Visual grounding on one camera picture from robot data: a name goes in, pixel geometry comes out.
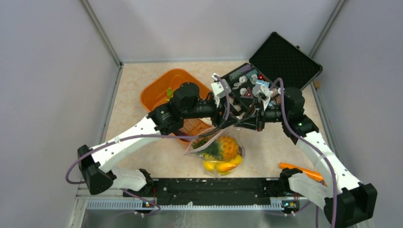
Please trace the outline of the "orange pineapple toy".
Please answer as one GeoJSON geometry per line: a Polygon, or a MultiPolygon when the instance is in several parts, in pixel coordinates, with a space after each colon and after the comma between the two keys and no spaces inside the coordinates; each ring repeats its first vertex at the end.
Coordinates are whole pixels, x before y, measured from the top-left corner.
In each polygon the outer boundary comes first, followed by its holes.
{"type": "Polygon", "coordinates": [[[202,156],[209,161],[229,161],[239,152],[240,146],[231,136],[220,136],[206,149],[201,150],[202,156]]]}

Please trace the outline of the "clear zip top bag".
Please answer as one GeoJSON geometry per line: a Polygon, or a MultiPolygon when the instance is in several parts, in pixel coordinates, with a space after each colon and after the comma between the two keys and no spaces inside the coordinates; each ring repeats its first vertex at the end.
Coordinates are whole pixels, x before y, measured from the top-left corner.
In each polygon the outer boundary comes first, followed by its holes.
{"type": "Polygon", "coordinates": [[[213,177],[231,174],[243,163],[246,152],[239,140],[226,130],[193,139],[185,152],[186,156],[198,158],[204,172],[213,177]]]}

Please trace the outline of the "white radish with leaves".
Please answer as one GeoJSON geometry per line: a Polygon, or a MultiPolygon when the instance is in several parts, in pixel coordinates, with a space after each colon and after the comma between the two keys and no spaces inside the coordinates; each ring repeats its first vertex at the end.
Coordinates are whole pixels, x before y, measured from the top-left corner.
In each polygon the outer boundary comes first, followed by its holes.
{"type": "Polygon", "coordinates": [[[208,147],[207,143],[208,143],[209,141],[210,141],[210,140],[209,140],[208,138],[198,139],[198,140],[196,140],[196,141],[192,144],[192,148],[193,148],[194,150],[196,150],[196,149],[202,147],[202,149],[204,150],[204,149],[206,149],[206,148],[208,147]]]}

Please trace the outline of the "yellow banana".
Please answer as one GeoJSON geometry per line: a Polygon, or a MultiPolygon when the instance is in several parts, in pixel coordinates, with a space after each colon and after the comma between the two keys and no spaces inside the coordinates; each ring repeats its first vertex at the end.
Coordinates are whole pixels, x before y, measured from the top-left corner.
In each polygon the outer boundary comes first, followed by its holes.
{"type": "Polygon", "coordinates": [[[233,164],[234,166],[238,166],[242,163],[242,156],[237,154],[233,159],[229,160],[229,163],[233,164]]]}

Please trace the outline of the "yellow bell pepper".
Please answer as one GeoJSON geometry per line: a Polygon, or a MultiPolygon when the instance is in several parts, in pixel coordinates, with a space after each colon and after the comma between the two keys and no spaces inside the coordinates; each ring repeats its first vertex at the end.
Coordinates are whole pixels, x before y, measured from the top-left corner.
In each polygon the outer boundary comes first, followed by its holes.
{"type": "Polygon", "coordinates": [[[203,161],[203,166],[204,166],[205,170],[207,170],[209,172],[216,171],[215,163],[212,161],[203,161]]]}

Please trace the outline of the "orange yellow mango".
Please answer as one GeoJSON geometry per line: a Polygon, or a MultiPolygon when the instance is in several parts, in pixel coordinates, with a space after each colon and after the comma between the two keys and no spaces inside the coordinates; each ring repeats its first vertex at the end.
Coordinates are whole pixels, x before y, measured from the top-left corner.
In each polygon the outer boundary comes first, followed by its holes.
{"type": "Polygon", "coordinates": [[[220,161],[215,165],[215,170],[219,173],[227,173],[231,170],[237,168],[238,164],[229,162],[229,161],[220,161]]]}

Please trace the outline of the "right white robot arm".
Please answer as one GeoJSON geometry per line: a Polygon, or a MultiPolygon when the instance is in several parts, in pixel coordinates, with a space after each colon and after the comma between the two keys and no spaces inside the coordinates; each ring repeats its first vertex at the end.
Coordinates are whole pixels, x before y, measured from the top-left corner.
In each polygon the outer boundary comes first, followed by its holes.
{"type": "Polygon", "coordinates": [[[285,196],[294,192],[306,197],[323,210],[333,228],[346,228],[374,215],[377,190],[363,184],[342,164],[325,142],[314,122],[304,114],[305,100],[298,88],[273,88],[263,85],[239,88],[235,103],[251,108],[241,127],[262,130],[265,123],[280,122],[288,138],[311,160],[324,183],[311,179],[298,169],[280,175],[279,191],[285,196]]]}

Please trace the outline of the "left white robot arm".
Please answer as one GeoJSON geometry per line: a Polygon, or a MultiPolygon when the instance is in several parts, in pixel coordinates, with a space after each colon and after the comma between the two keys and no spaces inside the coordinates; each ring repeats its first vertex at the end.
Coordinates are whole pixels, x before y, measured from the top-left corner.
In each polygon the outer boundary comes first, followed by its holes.
{"type": "Polygon", "coordinates": [[[143,170],[128,170],[116,167],[131,153],[161,138],[193,140],[207,137],[229,119],[231,88],[225,81],[211,84],[212,98],[202,100],[195,83],[183,83],[173,93],[169,102],[152,110],[140,122],[115,138],[89,148],[84,145],[77,151],[79,169],[91,195],[108,189],[128,189],[140,196],[152,192],[151,178],[143,170]],[[216,128],[196,136],[177,135],[186,119],[211,118],[216,128]]]}

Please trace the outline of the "purple eggplant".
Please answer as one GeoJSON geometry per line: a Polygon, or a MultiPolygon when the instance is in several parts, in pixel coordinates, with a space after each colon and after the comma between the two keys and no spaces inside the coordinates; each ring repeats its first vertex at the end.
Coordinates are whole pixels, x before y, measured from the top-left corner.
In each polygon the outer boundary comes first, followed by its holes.
{"type": "Polygon", "coordinates": [[[186,134],[186,133],[184,133],[184,132],[182,132],[182,131],[180,131],[180,130],[173,132],[173,134],[174,134],[175,136],[177,136],[178,139],[180,139],[180,140],[182,140],[182,141],[189,141],[189,138],[188,138],[189,135],[186,134]]]}

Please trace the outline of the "black open carrying case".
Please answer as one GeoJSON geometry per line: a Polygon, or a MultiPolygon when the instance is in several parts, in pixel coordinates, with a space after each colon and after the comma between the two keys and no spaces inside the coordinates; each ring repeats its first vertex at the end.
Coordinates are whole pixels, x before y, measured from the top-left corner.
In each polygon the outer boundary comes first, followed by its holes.
{"type": "Polygon", "coordinates": [[[246,112],[253,102],[256,84],[270,87],[277,79],[284,87],[303,90],[323,71],[322,66],[277,32],[271,33],[247,63],[224,75],[230,86],[231,110],[236,115],[246,112]]]}

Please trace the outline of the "orange plastic basket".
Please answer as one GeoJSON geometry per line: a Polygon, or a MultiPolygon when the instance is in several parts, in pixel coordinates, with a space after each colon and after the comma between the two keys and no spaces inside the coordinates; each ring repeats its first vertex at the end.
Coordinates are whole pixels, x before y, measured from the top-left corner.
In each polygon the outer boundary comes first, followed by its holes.
{"type": "MultiPolygon", "coordinates": [[[[194,83],[199,87],[199,96],[201,99],[206,99],[211,89],[194,77],[188,71],[181,68],[171,69],[151,84],[145,87],[140,93],[140,103],[149,113],[154,108],[167,103],[169,98],[167,91],[175,91],[183,83],[194,83]]],[[[212,124],[205,123],[200,118],[185,119],[183,127],[179,130],[189,136],[204,134],[210,131],[212,124]]]]}

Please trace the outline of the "orange carrot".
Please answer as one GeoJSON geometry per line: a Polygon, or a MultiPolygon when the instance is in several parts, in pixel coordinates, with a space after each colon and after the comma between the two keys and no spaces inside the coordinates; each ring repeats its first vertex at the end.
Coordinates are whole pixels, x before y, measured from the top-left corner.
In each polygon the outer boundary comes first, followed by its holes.
{"type": "Polygon", "coordinates": [[[315,180],[317,182],[325,183],[324,178],[322,177],[322,175],[320,173],[312,171],[312,170],[308,170],[308,169],[305,169],[305,168],[302,168],[302,167],[299,167],[299,166],[296,166],[296,165],[293,165],[293,164],[283,163],[283,162],[279,163],[279,168],[281,168],[281,169],[285,169],[285,168],[298,169],[298,170],[301,170],[303,173],[305,173],[311,179],[313,179],[313,180],[315,180]]]}

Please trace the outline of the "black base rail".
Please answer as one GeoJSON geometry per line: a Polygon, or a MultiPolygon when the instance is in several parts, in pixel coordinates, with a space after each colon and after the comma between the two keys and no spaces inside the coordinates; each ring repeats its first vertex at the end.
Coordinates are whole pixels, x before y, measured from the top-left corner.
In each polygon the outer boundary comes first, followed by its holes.
{"type": "Polygon", "coordinates": [[[301,197],[286,193],[274,178],[159,178],[132,194],[160,206],[274,206],[299,208],[301,197]]]}

